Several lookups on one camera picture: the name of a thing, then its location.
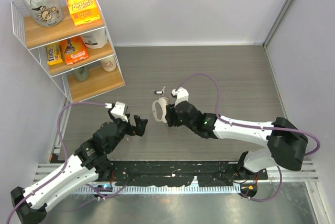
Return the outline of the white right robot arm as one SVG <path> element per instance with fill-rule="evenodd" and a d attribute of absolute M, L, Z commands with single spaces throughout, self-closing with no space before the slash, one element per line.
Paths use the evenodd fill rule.
<path fill-rule="evenodd" d="M 233 122 L 181 102 L 168 104 L 164 119 L 169 127 L 185 126 L 204 139 L 233 139 L 261 146 L 259 150 L 242 153 L 236 171 L 243 179 L 273 166 L 290 171 L 302 168 L 308 139 L 286 118 L 278 117 L 274 122 Z"/>

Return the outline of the key with white tag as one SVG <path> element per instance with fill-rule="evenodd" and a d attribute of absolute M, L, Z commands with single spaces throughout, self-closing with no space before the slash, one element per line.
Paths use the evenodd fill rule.
<path fill-rule="evenodd" d="M 155 95 L 164 95 L 165 94 L 165 86 L 163 86 L 161 89 L 154 90 Z"/>

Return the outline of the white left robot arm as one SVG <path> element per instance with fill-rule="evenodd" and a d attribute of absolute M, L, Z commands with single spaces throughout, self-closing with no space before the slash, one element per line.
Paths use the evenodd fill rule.
<path fill-rule="evenodd" d="M 29 187 L 14 188 L 10 195 L 20 222 L 41 223 L 49 210 L 79 187 L 108 180 L 113 166 L 107 155 L 126 135 L 142 137 L 145 133 L 148 120 L 137 115 L 134 120 L 134 126 L 120 119 L 103 123 L 62 166 Z"/>

